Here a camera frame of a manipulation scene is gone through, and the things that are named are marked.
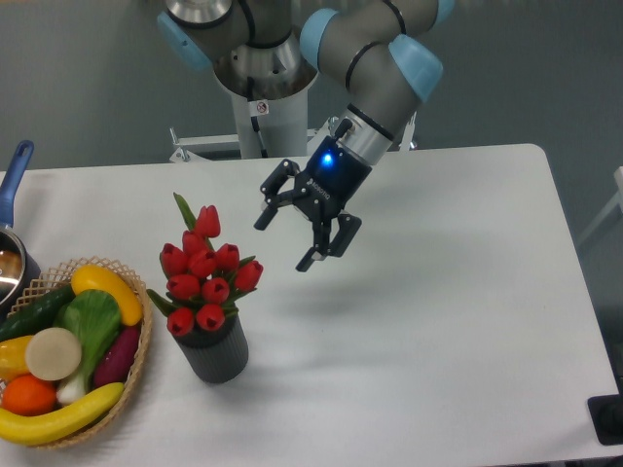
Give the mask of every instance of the blue pot handle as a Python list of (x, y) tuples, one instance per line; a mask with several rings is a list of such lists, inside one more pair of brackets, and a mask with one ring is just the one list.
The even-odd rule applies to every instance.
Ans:
[(35, 150), (32, 141), (21, 141), (16, 148), (16, 153), (11, 159), (9, 169), (0, 185), (0, 226), (13, 226), (13, 203), (18, 192), (19, 182), (23, 172), (28, 167), (30, 156)]

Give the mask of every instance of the flower pot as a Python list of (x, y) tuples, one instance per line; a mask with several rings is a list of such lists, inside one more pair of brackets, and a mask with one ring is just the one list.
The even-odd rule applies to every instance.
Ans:
[(238, 315), (214, 333), (192, 331), (175, 341), (191, 368), (205, 382), (221, 383), (238, 376), (249, 359), (249, 347)]

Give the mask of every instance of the light blue joint cap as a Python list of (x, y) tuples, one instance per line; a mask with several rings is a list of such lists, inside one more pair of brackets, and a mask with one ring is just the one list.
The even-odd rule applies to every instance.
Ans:
[(426, 102), (444, 72), (439, 58), (404, 34), (389, 43), (389, 53), (414, 93)]
[(455, 0), (437, 0), (437, 19), (433, 24), (436, 26), (444, 21), (455, 8)]
[(330, 8), (318, 10), (305, 22), (301, 31), (301, 55), (316, 70), (318, 69), (318, 52), (320, 41), (329, 21), (338, 12)]
[(197, 44), (171, 19), (166, 12), (158, 15), (158, 28), (165, 37), (173, 51), (189, 67), (196, 71), (209, 68), (212, 64), (210, 59)]

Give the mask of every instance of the tulip bouquet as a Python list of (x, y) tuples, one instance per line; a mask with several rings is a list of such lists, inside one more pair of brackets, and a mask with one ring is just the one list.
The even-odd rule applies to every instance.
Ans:
[(236, 245), (212, 246), (221, 233), (216, 207), (202, 207), (196, 218), (182, 196), (173, 196), (188, 230), (181, 249), (166, 243), (160, 254), (167, 299), (152, 289), (147, 293), (175, 338), (214, 334), (238, 314), (236, 301), (256, 290), (264, 268), (254, 256), (241, 259)]

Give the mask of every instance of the yellow pepper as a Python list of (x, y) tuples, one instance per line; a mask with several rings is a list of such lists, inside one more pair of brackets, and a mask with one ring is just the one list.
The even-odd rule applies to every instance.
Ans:
[(0, 409), (0, 438), (27, 446), (51, 443), (97, 420), (117, 404), (123, 392), (122, 382), (111, 382), (69, 406), (36, 416), (16, 415)]
[(134, 326), (143, 316), (143, 308), (132, 289), (110, 269), (84, 265), (71, 276), (71, 288), (76, 295), (92, 289), (108, 292), (117, 301), (121, 322), (125, 326)]
[(0, 379), (10, 381), (30, 373), (24, 355), (31, 339), (32, 336), (24, 336), (0, 342)]

